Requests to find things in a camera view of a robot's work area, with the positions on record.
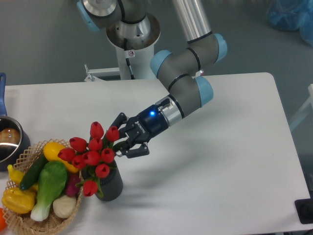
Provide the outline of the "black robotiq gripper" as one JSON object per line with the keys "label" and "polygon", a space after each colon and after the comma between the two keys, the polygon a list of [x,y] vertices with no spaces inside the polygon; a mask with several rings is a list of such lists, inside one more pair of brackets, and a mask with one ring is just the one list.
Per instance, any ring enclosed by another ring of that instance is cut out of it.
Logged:
{"label": "black robotiq gripper", "polygon": [[159,110],[159,105],[151,105],[135,117],[128,117],[120,113],[110,127],[116,127],[120,138],[127,138],[116,156],[126,156],[128,159],[147,156],[150,150],[146,142],[168,129],[169,124]]}

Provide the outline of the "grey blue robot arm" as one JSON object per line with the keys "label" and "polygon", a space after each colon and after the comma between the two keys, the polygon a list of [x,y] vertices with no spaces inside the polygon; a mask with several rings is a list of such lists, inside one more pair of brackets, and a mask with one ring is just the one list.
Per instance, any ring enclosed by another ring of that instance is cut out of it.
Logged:
{"label": "grey blue robot arm", "polygon": [[227,54],[226,41],[214,34],[199,0],[175,0],[187,49],[178,55],[154,51],[160,36],[158,20],[141,0],[80,0],[77,8],[91,31],[106,30],[115,47],[122,80],[158,79],[166,97],[135,117],[120,114],[113,125],[121,142],[116,155],[134,158],[149,154],[148,142],[213,98],[210,83],[200,75],[205,65]]}

